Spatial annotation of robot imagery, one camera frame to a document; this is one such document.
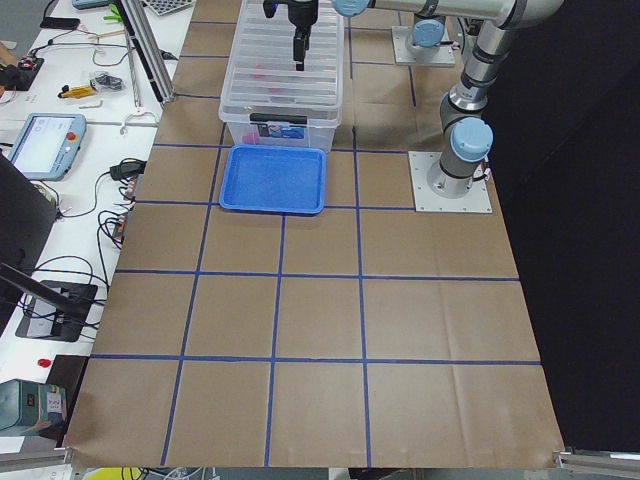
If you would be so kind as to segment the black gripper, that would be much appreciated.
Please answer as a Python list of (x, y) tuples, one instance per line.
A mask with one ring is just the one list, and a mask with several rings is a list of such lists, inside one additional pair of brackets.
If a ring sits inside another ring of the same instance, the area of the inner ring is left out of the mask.
[(297, 27), (293, 36), (295, 68), (297, 71), (304, 71), (306, 52), (309, 49), (310, 28), (318, 19), (318, 1), (288, 1), (288, 19)]

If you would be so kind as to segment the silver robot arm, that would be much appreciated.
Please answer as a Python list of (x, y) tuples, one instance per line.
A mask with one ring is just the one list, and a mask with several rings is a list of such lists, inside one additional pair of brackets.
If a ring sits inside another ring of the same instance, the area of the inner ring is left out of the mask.
[(475, 182), (474, 172), (486, 159), (493, 142), (488, 124), (480, 119), (487, 104), (487, 91), (494, 83), (518, 29), (531, 27), (553, 15), (560, 1), (334, 1), (344, 17), (367, 8), (412, 12), (419, 16), (453, 16), (480, 19), (483, 25), (464, 61), (459, 82), (440, 104), (445, 147), (427, 174), (427, 183), (437, 195), (465, 196)]
[(414, 22), (405, 44), (414, 55), (429, 49), (454, 46), (454, 41), (444, 39), (446, 33), (444, 17), (419, 18)]

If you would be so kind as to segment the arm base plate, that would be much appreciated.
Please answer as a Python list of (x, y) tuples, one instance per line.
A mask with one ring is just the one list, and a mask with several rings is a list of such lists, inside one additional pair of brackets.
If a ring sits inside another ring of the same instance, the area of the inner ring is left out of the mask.
[(412, 43), (412, 31), (412, 26), (393, 26), (391, 28), (394, 58), (397, 65), (437, 68), (455, 66), (453, 48), (447, 32), (444, 32), (443, 41), (438, 45), (421, 47)]
[(440, 152), (408, 152), (415, 210), (491, 214), (493, 209), (482, 167), (478, 165), (467, 179), (456, 179), (441, 169), (440, 156)]

